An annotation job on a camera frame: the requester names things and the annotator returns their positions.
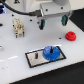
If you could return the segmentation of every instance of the table surface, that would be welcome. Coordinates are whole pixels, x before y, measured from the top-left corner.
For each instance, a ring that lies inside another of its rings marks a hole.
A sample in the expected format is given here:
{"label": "table surface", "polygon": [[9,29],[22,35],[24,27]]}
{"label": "table surface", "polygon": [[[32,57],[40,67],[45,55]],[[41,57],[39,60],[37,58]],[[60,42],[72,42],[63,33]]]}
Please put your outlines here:
{"label": "table surface", "polygon": [[[23,20],[25,37],[15,38],[12,23],[13,18],[21,18]],[[34,17],[20,16],[17,14],[14,14],[14,17],[12,17],[11,14],[3,14],[0,15],[0,21],[3,23],[3,27],[0,28],[0,45],[3,46],[3,51],[0,52],[1,84],[19,81],[84,61],[84,32],[70,20],[67,26],[63,27],[61,25],[61,17],[49,19],[46,21],[46,26],[43,31],[39,30],[38,20]],[[70,42],[65,39],[65,34],[68,31],[76,33],[77,39],[75,42]],[[60,48],[67,59],[30,69],[25,53],[42,49],[49,45],[61,45]]]}

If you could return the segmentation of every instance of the black object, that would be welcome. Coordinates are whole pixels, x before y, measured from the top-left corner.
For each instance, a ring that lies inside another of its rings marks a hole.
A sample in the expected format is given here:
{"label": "black object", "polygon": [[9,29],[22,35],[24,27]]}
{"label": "black object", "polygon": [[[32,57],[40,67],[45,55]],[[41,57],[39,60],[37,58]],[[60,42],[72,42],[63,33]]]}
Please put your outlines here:
{"label": "black object", "polygon": [[50,53],[53,53],[53,49],[54,49],[54,48],[53,48],[53,47],[51,47]]}
{"label": "black object", "polygon": [[[2,0],[3,2],[5,2],[6,0]],[[1,1],[0,1],[0,3],[1,3]]]}
{"label": "black object", "polygon": [[3,26],[3,24],[2,24],[2,23],[0,23],[0,27],[1,27],[1,26]]}
{"label": "black object", "polygon": [[15,3],[15,4],[18,4],[18,3],[20,3],[20,2],[19,2],[19,0],[15,0],[15,2],[14,2],[14,3]]}
{"label": "black object", "polygon": [[4,8],[4,5],[0,5],[0,8]]}
{"label": "black object", "polygon": [[41,20],[41,25],[39,26],[40,30],[43,30],[44,28],[44,20]]}
{"label": "black object", "polygon": [[35,59],[38,59],[38,53],[37,52],[35,53]]}
{"label": "black object", "polygon": [[3,9],[2,8],[0,8],[0,14],[2,14],[3,13]]}
{"label": "black object", "polygon": [[12,14],[12,16],[14,16],[14,15]]}

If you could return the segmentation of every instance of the white table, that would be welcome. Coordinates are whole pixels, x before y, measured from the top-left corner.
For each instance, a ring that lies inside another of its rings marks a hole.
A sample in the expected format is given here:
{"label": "white table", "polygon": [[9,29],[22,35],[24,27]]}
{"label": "white table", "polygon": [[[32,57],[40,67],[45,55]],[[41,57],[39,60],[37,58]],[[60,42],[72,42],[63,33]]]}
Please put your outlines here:
{"label": "white table", "polygon": [[[15,37],[13,18],[21,18],[25,25],[25,37]],[[40,30],[35,17],[14,14],[0,15],[0,84],[11,83],[41,73],[84,61],[84,32],[70,20],[67,26],[61,25],[61,17],[46,21],[44,30]],[[65,34],[73,31],[77,35],[74,42],[65,39]],[[67,59],[29,68],[25,53],[49,45],[61,45]]]}

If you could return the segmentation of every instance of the red cylinder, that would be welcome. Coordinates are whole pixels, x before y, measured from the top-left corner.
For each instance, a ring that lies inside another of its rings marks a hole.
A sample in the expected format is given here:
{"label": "red cylinder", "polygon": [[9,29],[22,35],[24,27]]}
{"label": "red cylinder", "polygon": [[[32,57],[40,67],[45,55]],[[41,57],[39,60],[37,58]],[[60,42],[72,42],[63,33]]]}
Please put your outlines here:
{"label": "red cylinder", "polygon": [[75,41],[76,40],[76,34],[74,32],[68,32],[65,36],[65,38],[69,41]]}

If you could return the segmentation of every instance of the black cable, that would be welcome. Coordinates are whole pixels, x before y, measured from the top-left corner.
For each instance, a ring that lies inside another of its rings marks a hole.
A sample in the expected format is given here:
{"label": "black cable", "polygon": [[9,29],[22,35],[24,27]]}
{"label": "black cable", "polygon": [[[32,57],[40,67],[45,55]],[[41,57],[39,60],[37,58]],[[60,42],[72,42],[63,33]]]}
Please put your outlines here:
{"label": "black cable", "polygon": [[25,13],[25,12],[20,12],[18,10],[15,10],[13,8],[11,8],[10,6],[8,6],[3,0],[0,0],[0,2],[6,6],[6,8],[8,8],[9,10],[15,12],[15,13],[18,13],[18,14],[21,14],[21,15],[29,15],[29,16],[35,16],[34,15],[34,12],[29,12],[29,13]]}

